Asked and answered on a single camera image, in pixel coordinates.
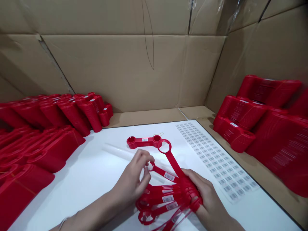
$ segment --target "stack of red hangers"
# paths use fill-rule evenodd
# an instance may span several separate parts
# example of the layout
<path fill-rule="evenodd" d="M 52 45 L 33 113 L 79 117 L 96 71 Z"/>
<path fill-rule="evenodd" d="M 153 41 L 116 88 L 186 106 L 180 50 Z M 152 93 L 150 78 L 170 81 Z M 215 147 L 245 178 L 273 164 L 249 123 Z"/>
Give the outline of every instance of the stack of red hangers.
<path fill-rule="evenodd" d="M 0 230 L 7 230 L 85 139 L 70 125 L 43 133 L 26 126 L 0 137 Z"/>
<path fill-rule="evenodd" d="M 287 113 L 279 107 L 300 86 L 300 81 L 276 81 L 247 75 L 237 96 L 225 97 L 213 129 L 230 143 L 234 151 L 242 153 L 256 139 L 254 132 L 268 114 L 273 111 Z"/>
<path fill-rule="evenodd" d="M 83 136 L 108 126 L 113 116 L 111 104 L 105 104 L 100 95 L 53 94 L 26 97 L 20 101 L 0 104 L 0 119 L 13 128 L 31 125 L 43 130 L 50 127 L 73 125 Z"/>
<path fill-rule="evenodd" d="M 226 96 L 214 130 L 233 150 L 254 156 L 290 190 L 308 197 L 308 89 L 288 110 L 279 108 L 300 85 L 246 76 L 237 97 Z"/>
<path fill-rule="evenodd" d="M 162 186 L 152 186 L 149 184 L 143 195 L 136 202 L 136 207 L 140 211 L 138 219 L 143 225 L 150 225 L 155 222 L 157 216 L 178 208 L 168 221 L 154 229 L 163 231 L 174 230 L 183 219 L 192 211 L 196 212 L 200 205 L 203 204 L 199 191 L 181 170 L 171 152 L 171 143 L 168 140 L 162 140 L 158 135 L 149 138 L 135 138 L 131 136 L 126 142 L 131 149 L 144 146 L 154 146 L 158 148 L 161 153 L 166 155 L 177 174 L 177 176 L 174 176 L 155 166 L 154 162 L 151 162 L 153 166 L 151 171 L 157 172 L 176 184 Z M 167 152 L 162 152 L 160 150 L 163 142 L 169 145 L 169 150 Z"/>

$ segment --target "finger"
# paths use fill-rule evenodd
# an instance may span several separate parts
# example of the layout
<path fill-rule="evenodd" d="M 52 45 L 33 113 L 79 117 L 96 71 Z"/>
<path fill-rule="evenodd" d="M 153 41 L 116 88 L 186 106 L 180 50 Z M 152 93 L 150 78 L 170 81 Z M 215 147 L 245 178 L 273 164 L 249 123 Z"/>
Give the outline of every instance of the finger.
<path fill-rule="evenodd" d="M 193 171 L 194 174 L 196 174 L 204 183 L 206 183 L 208 186 L 212 186 L 212 182 L 210 182 L 209 180 L 205 179 L 204 177 L 200 176 L 199 173 L 195 172 L 194 170 L 191 169 L 191 171 Z"/>
<path fill-rule="evenodd" d="M 191 169 L 187 170 L 183 168 L 182 171 L 199 189 L 202 188 L 204 182 L 197 175 L 195 175 Z"/>
<path fill-rule="evenodd" d="M 149 161 L 155 161 L 154 157 L 150 155 L 149 152 L 145 152 L 141 155 L 137 161 L 137 166 L 142 169 Z"/>
<path fill-rule="evenodd" d="M 149 153 L 148 151 L 146 151 L 146 150 L 138 149 L 138 150 L 136 151 L 134 157 L 132 158 L 131 162 L 136 163 L 144 153 L 150 154 L 150 153 Z"/>
<path fill-rule="evenodd" d="M 136 193 L 137 196 L 140 197 L 141 194 L 144 192 L 146 187 L 148 186 L 149 182 L 151 180 L 151 174 L 149 172 L 149 169 L 147 167 L 144 168 L 143 178 L 140 181 L 140 184 L 137 186 Z"/>

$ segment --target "left hand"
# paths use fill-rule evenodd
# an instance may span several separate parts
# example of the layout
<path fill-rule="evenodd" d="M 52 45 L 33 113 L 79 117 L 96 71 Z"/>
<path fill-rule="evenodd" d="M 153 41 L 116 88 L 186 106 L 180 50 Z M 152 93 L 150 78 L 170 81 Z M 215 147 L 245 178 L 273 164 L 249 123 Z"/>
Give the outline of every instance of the left hand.
<path fill-rule="evenodd" d="M 147 168 L 149 161 L 155 161 L 154 157 L 148 151 L 138 149 L 131 162 L 126 166 L 118 182 L 108 192 L 120 209 L 124 209 L 134 203 L 148 186 L 151 179 Z M 143 168 L 144 174 L 140 181 L 140 173 Z"/>

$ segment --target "right hand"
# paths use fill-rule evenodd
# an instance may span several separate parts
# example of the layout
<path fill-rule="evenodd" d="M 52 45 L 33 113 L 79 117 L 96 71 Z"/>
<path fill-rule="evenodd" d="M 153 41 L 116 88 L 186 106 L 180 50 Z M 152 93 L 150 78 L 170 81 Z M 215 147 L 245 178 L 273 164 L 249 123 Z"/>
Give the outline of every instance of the right hand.
<path fill-rule="evenodd" d="M 228 214 L 210 181 L 191 169 L 182 170 L 197 186 L 201 194 L 203 205 L 197 210 L 196 215 L 207 231 L 245 231 L 243 227 Z"/>

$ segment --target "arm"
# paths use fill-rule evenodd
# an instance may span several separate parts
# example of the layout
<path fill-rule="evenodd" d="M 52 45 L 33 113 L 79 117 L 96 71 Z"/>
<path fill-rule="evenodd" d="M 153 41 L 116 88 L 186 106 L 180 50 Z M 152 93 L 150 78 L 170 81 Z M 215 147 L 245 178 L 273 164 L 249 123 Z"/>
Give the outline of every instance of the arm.
<path fill-rule="evenodd" d="M 151 179 L 148 168 L 144 168 L 149 165 L 149 161 L 155 161 L 149 152 L 137 150 L 115 186 L 92 204 L 68 218 L 62 225 L 61 231 L 98 230 L 116 214 L 134 203 Z M 140 181 L 139 177 L 143 168 L 144 176 Z M 50 231 L 58 231 L 59 228 L 60 225 L 57 225 Z"/>
<path fill-rule="evenodd" d="M 200 206 L 196 215 L 206 230 L 245 231 L 240 223 L 228 214 L 210 181 L 191 169 L 182 170 L 197 186 L 201 194 L 203 206 Z"/>

